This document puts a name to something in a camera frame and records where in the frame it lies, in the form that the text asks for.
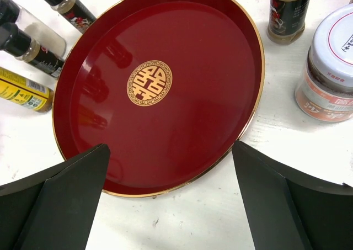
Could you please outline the clear salt shaker black cap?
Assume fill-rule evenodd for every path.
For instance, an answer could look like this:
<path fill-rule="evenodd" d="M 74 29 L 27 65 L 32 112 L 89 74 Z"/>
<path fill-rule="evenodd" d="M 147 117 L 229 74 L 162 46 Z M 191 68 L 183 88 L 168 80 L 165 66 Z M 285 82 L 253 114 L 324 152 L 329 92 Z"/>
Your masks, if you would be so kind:
<path fill-rule="evenodd" d="M 63 57 L 67 43 L 61 36 L 13 0 L 1 0 L 1 25 L 14 23 L 57 56 Z"/>

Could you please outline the black cap spice bottle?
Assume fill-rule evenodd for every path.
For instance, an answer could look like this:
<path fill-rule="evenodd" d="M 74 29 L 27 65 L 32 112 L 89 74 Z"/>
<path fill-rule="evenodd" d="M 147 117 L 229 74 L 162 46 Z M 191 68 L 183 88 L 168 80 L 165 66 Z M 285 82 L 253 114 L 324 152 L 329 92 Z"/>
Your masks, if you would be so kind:
<path fill-rule="evenodd" d="M 1 25 L 1 50 L 57 79 L 64 60 L 20 30 L 14 23 Z"/>

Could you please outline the black label spice bottle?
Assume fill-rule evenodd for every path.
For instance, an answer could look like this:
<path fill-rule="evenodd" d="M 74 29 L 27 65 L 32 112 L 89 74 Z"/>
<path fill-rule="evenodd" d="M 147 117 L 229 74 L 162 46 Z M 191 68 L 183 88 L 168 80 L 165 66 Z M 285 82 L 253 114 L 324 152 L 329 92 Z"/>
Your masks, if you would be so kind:
<path fill-rule="evenodd" d="M 289 45 L 304 32 L 310 0 L 270 0 L 268 37 L 280 45 Z"/>

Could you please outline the white lid sauce jar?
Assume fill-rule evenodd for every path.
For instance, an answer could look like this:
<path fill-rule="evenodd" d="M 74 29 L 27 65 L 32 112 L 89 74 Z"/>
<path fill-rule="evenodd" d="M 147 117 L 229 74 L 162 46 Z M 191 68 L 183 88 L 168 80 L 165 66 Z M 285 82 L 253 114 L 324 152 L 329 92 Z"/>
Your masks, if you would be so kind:
<path fill-rule="evenodd" d="M 318 120 L 352 118 L 352 4 L 335 10 L 318 25 L 295 99 L 303 112 Z"/>

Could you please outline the yellow label sesame oil bottle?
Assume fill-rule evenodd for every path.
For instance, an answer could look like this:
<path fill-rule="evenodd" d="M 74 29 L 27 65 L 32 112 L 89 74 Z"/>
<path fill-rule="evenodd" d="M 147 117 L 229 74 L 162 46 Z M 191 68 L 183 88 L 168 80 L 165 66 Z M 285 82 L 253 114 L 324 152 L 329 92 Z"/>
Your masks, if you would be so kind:
<path fill-rule="evenodd" d="M 54 92 L 47 86 L 1 67 L 1 98 L 35 112 L 46 113 L 52 108 Z"/>

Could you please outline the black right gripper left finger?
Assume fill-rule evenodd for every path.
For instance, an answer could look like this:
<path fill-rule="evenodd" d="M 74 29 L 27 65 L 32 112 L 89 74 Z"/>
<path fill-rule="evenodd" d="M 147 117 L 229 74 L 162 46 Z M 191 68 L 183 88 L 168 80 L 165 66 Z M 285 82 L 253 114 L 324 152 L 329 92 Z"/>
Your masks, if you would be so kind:
<path fill-rule="evenodd" d="M 85 249 L 110 159 L 99 144 L 1 186 L 1 249 Z"/>

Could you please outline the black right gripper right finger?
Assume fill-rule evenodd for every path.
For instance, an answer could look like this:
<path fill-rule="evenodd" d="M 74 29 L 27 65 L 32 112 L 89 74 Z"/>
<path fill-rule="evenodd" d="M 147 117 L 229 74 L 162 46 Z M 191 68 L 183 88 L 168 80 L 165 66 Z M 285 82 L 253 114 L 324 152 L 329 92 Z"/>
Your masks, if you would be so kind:
<path fill-rule="evenodd" d="M 232 147 L 255 249 L 352 249 L 352 187 Z"/>

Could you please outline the black cap pepper bottle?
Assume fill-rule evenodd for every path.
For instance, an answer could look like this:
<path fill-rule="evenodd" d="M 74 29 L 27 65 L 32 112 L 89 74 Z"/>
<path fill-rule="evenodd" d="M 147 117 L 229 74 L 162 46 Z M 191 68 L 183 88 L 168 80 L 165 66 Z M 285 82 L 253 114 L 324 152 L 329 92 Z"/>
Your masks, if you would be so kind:
<path fill-rule="evenodd" d="M 96 17 L 80 0 L 44 0 L 81 34 L 85 33 Z"/>

